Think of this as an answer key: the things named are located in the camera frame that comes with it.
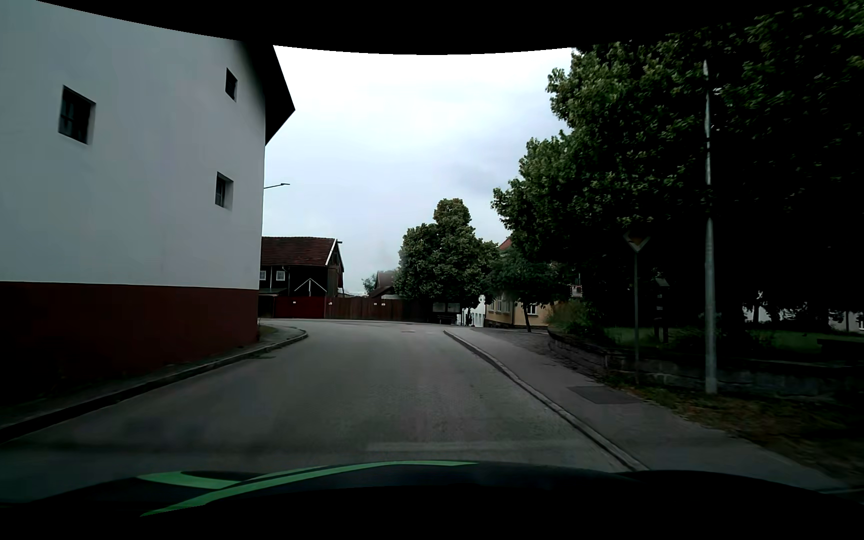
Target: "bush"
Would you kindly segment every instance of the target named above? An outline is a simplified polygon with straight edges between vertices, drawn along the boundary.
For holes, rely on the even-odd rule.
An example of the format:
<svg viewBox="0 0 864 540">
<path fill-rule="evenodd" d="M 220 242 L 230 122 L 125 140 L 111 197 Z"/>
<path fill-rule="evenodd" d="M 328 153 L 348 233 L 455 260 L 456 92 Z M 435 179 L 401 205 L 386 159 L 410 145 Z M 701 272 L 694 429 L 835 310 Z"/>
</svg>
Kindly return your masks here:
<svg viewBox="0 0 864 540">
<path fill-rule="evenodd" d="M 566 334 L 586 338 L 599 345 L 616 344 L 606 333 L 599 311 L 587 301 L 569 300 L 556 303 L 546 321 Z"/>
<path fill-rule="evenodd" d="M 765 349 L 765 342 L 744 328 L 715 328 L 715 351 L 719 356 L 747 357 L 761 354 Z M 695 325 L 680 328 L 676 337 L 668 344 L 668 350 L 692 355 L 703 354 L 706 351 L 705 329 Z"/>
</svg>

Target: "green stripe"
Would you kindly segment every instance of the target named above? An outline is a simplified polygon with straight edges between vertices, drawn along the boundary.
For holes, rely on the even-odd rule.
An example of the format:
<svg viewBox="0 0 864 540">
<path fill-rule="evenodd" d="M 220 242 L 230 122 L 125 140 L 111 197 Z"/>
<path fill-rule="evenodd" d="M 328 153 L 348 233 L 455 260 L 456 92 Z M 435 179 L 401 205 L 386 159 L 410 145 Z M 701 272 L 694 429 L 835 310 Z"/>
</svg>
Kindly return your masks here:
<svg viewBox="0 0 864 540">
<path fill-rule="evenodd" d="M 144 514 L 143 516 L 150 516 L 152 514 L 160 514 L 162 512 L 169 512 L 172 510 L 180 510 L 180 509 L 190 509 L 192 507 L 201 507 L 202 505 L 206 505 L 213 501 L 218 501 L 219 499 L 224 499 L 226 497 L 234 497 L 235 495 L 241 495 L 243 493 L 249 493 L 250 491 L 256 491 L 259 489 L 265 489 L 267 487 L 275 487 L 277 485 L 286 485 L 300 481 L 306 481 L 311 479 L 317 479 L 319 477 L 325 477 L 328 475 L 338 475 L 340 473 L 347 473 L 351 471 L 361 471 L 362 469 L 372 469 L 375 467 L 385 467 L 388 465 L 441 465 L 445 467 L 453 467 L 455 465 L 474 465 L 474 462 L 471 461 L 383 461 L 379 463 L 362 463 L 359 465 L 346 465 L 344 467 L 335 467 L 332 469 L 325 469 L 321 471 L 310 471 L 303 472 L 299 474 L 292 474 L 290 476 L 282 476 L 278 478 L 272 478 L 268 480 L 261 480 L 258 482 L 247 483 L 242 485 L 237 485 L 234 487 L 229 487 L 227 489 L 222 489 L 222 491 L 213 491 L 212 493 L 205 493 L 203 495 L 199 495 L 198 497 L 192 497 L 187 500 L 183 500 L 182 502 L 176 502 L 175 504 L 170 504 L 164 508 L 160 508 L 158 510 L 150 510 Z"/>
<path fill-rule="evenodd" d="M 268 479 L 271 477 L 280 477 L 282 475 L 291 475 L 293 473 L 311 471 L 312 469 L 322 469 L 323 467 L 325 467 L 325 465 L 318 465 L 318 467 L 302 467 L 301 469 L 292 469 L 291 471 L 269 472 L 268 474 L 262 474 L 261 476 L 256 476 L 255 478 L 249 478 L 248 480 L 245 480 L 245 482 L 257 481 L 259 479 Z"/>
<path fill-rule="evenodd" d="M 200 487 L 203 489 L 223 489 L 231 485 L 239 484 L 239 480 L 220 480 L 217 478 L 203 478 L 193 476 L 185 472 L 157 472 L 155 474 L 142 474 L 136 478 L 151 483 L 168 485 L 183 485 L 185 487 Z"/>
</svg>

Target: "yield sign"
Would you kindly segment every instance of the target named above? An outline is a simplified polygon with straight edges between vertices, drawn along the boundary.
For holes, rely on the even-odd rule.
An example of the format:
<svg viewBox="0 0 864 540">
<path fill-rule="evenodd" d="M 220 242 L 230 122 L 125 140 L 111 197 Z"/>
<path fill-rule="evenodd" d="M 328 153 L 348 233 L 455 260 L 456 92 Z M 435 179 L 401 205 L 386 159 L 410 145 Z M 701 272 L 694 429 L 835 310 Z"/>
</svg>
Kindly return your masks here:
<svg viewBox="0 0 864 540">
<path fill-rule="evenodd" d="M 638 253 L 643 247 L 645 247 L 645 243 L 648 242 L 652 236 L 646 236 L 638 232 L 626 230 L 625 234 L 622 234 L 622 238 L 625 239 L 626 242 L 629 242 L 629 246 L 633 251 Z"/>
</svg>

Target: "dark red wall base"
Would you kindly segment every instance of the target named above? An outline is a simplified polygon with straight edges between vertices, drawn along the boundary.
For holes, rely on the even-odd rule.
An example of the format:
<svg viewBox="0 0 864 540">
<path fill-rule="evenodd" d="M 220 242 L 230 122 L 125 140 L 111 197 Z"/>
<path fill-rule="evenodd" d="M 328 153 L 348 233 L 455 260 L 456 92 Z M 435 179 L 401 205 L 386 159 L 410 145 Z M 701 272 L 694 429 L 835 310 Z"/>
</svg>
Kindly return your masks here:
<svg viewBox="0 0 864 540">
<path fill-rule="evenodd" d="M 258 291 L 0 281 L 0 405 L 255 343 Z"/>
</svg>

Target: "tree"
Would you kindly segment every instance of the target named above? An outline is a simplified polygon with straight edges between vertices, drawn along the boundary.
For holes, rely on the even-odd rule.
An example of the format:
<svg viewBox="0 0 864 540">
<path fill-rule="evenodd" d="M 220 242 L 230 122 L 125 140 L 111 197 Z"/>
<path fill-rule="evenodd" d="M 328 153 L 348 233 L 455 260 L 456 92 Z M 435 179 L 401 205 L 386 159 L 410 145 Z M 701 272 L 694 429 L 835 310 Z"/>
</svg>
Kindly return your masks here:
<svg viewBox="0 0 864 540">
<path fill-rule="evenodd" d="M 529 260 L 515 246 L 503 251 L 491 265 L 486 278 L 486 290 L 490 296 L 507 294 L 518 301 L 525 316 L 525 328 L 530 333 L 529 306 L 546 306 L 570 296 L 561 265 Z"/>
<path fill-rule="evenodd" d="M 475 236 L 472 216 L 462 199 L 439 201 L 433 219 L 434 223 L 410 227 L 402 236 L 395 293 L 407 300 L 475 308 L 490 265 L 498 257 L 498 245 Z"/>
<path fill-rule="evenodd" d="M 863 280 L 832 281 L 864 274 L 864 0 L 593 45 L 548 92 L 569 132 L 530 140 L 493 207 L 530 258 L 578 265 L 597 303 L 631 303 L 620 238 L 641 228 L 652 240 L 640 268 L 660 269 L 701 313 L 709 215 L 723 324 L 744 321 L 759 291 L 776 313 L 808 306 L 800 320 L 816 329 L 838 298 L 864 298 Z"/>
<path fill-rule="evenodd" d="M 362 279 L 362 289 L 365 289 L 366 294 L 372 294 L 372 291 L 376 290 L 378 274 L 372 274 L 364 279 Z"/>
</svg>

